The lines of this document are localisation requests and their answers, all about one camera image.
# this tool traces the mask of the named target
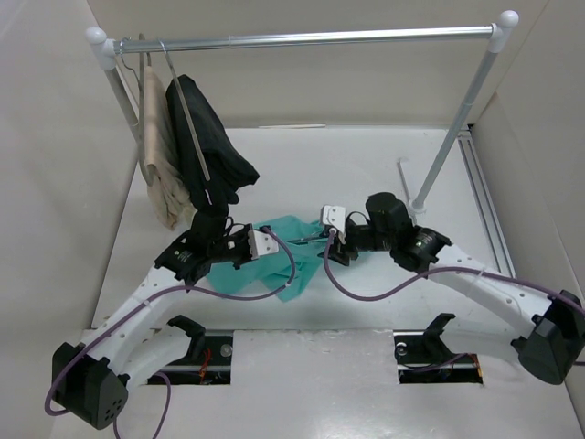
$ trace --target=teal fabric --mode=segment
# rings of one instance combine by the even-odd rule
[[[271,229],[283,241],[298,240],[323,230],[318,221],[308,224],[294,216],[271,219],[254,224],[254,229],[270,225]],[[278,297],[287,302],[300,295],[311,281],[311,278],[323,264],[318,256],[325,250],[326,239],[310,241],[304,245],[287,242],[296,262],[296,275],[291,286],[278,294]],[[263,256],[257,261],[245,263],[236,270],[230,262],[214,264],[207,279],[216,291],[223,294],[236,294],[248,284],[261,281],[270,290],[283,285],[291,275],[291,263],[285,252],[279,251],[270,256]]]

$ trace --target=clothing rack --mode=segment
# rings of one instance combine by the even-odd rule
[[[325,44],[381,43],[400,41],[453,41],[468,39],[488,39],[488,45],[463,101],[453,117],[441,148],[420,190],[414,197],[414,185],[410,183],[406,162],[399,162],[399,170],[409,196],[409,207],[413,215],[424,212],[424,201],[431,191],[441,168],[451,151],[457,135],[465,123],[475,98],[481,90],[485,78],[494,65],[512,30],[518,23],[515,11],[503,12],[498,20],[488,26],[476,27],[435,27],[417,29],[365,30],[352,32],[322,32],[313,34],[261,35],[251,37],[227,37],[221,39],[179,39],[179,40],[124,40],[107,38],[99,27],[90,27],[85,35],[91,45],[100,67],[105,71],[113,92],[122,108],[126,122],[130,126],[136,142],[141,142],[140,124],[132,102],[123,86],[116,69],[116,56],[130,53],[170,52],[181,50],[215,50],[226,48],[280,48],[288,46],[310,46]]]

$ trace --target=white wall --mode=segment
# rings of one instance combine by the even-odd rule
[[[134,168],[85,0],[0,4],[0,437],[48,437],[52,352],[87,327]]]
[[[550,0],[473,129],[520,277],[585,289],[585,16]],[[585,368],[568,385],[585,425]]]
[[[520,24],[473,108],[475,121],[547,0],[89,0],[114,38],[213,38],[480,26],[506,9]],[[487,43],[437,41],[175,52],[230,127],[286,123],[447,124]],[[137,55],[128,55],[137,67]],[[164,83],[165,57],[153,55]],[[124,71],[131,84],[132,73]]]

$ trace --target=beige cloth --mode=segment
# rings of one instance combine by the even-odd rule
[[[156,217],[170,230],[195,214],[178,172],[176,141],[166,106],[165,89],[152,67],[144,70],[144,164],[153,176],[148,198]]]

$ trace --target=wire hanger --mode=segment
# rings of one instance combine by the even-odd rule
[[[144,39],[144,34],[140,34],[138,36],[138,39]],[[147,53],[146,56],[148,57],[148,65],[151,65],[151,58],[150,58],[150,53]],[[148,166],[146,165],[146,152],[145,152],[145,148],[144,148],[144,139],[145,139],[145,132],[144,132],[144,86],[145,86],[145,76],[144,76],[144,53],[140,54],[140,65],[139,65],[139,71],[140,71],[140,79],[139,79],[139,83],[138,83],[138,90],[139,90],[139,100],[138,100],[138,127],[139,127],[139,132],[140,132],[140,143],[138,144],[138,165],[140,167],[140,172],[143,175],[144,181],[146,182],[146,185],[148,185],[149,187],[153,185],[153,174],[150,172],[150,170],[148,169]]]
[[[191,138],[193,139],[193,145],[195,145],[195,150],[197,152],[197,158],[199,159],[199,164],[201,165],[201,169],[203,170],[203,176],[205,177],[206,181],[209,181],[211,177],[209,176],[209,170],[207,169],[207,164],[205,162],[205,157],[203,156],[203,152],[201,151],[201,145],[199,144],[199,139],[197,138],[197,132],[195,131],[195,126],[193,126],[193,120],[191,120],[191,113],[189,112],[189,108],[186,105],[185,94],[183,93],[183,88],[181,87],[181,83],[179,82],[178,77],[176,76],[175,67],[173,66],[173,61],[171,60],[171,56],[169,55],[168,51],[166,50],[165,43],[161,39],[158,40],[163,48],[163,52],[165,53],[166,57],[166,64],[168,64],[168,68],[171,70],[173,75],[173,82],[175,83],[176,90],[179,94],[179,101],[181,101],[181,106],[183,107],[183,113],[185,114],[186,123],[189,126],[189,131],[191,132]]]
[[[140,39],[144,39],[144,35],[140,34]],[[120,60],[122,61],[123,66],[130,70],[134,77],[136,78],[136,82],[138,83],[138,166],[140,167],[140,173],[143,175],[144,181],[146,185],[152,186],[153,185],[153,176],[149,172],[148,167],[146,166],[146,156],[144,152],[144,54],[140,54],[140,78],[136,74],[136,70],[126,64],[124,60],[124,42],[130,40],[129,38],[123,38],[120,41]],[[150,65],[150,53],[148,54],[148,61]]]

